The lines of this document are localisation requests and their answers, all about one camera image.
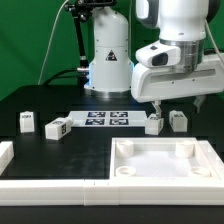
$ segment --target white cube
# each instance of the white cube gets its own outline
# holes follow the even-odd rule
[[[20,113],[20,131],[21,133],[34,132],[34,114],[33,112]]]
[[[145,134],[159,135],[163,128],[163,124],[163,118],[159,118],[156,114],[151,114],[145,121]]]
[[[71,131],[71,118],[57,118],[45,126],[46,139],[59,140]]]
[[[5,168],[9,165],[14,157],[13,143],[1,142],[0,144],[0,175],[4,172]]]
[[[169,122],[174,132],[187,132],[188,120],[182,111],[171,111]]]

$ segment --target green screen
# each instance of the green screen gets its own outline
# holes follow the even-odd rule
[[[48,46],[56,14],[62,0],[1,0],[0,5],[0,100],[17,88],[38,83],[42,63]],[[130,20],[131,59],[135,60],[135,51],[158,39],[158,30],[144,28],[135,18],[134,1],[130,13],[130,0],[118,0],[115,10]],[[224,48],[222,4],[210,27],[219,48]],[[93,58],[92,22],[82,24],[86,53]],[[44,70],[43,80],[58,71],[77,67],[79,52],[73,19],[64,10],[58,21],[52,48]],[[76,80],[60,80],[53,84],[76,84]]]

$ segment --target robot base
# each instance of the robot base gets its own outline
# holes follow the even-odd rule
[[[85,86],[85,94],[89,96],[111,99],[111,98],[126,98],[131,96],[131,90],[122,91],[122,92],[104,92],[97,91],[94,89]]]

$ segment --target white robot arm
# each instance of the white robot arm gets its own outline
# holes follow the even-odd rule
[[[110,8],[116,0],[76,0],[67,4],[73,15],[80,49],[78,71],[88,74],[85,93],[103,98],[130,96],[133,63],[128,56],[128,21]],[[93,17],[95,57],[88,65],[79,22]]]
[[[153,102],[224,90],[223,66],[204,56],[205,20],[219,0],[136,0],[136,14],[148,28],[160,28],[159,41],[136,52],[132,96]]]

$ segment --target black table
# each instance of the black table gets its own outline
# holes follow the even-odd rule
[[[196,137],[208,140],[224,159],[224,101],[207,97],[200,114],[194,98],[164,101],[165,124],[159,137]],[[75,86],[26,86],[0,102],[0,141],[13,141],[15,158],[1,176],[8,179],[108,179],[112,137],[151,137],[143,127],[73,128],[58,142],[45,139],[44,126],[70,111],[154,112],[150,103],[126,99],[84,96]],[[169,125],[171,110],[182,110],[188,132],[174,133]],[[34,111],[35,133],[21,134],[19,114]],[[48,206],[1,207],[0,223],[221,223],[224,206]]]

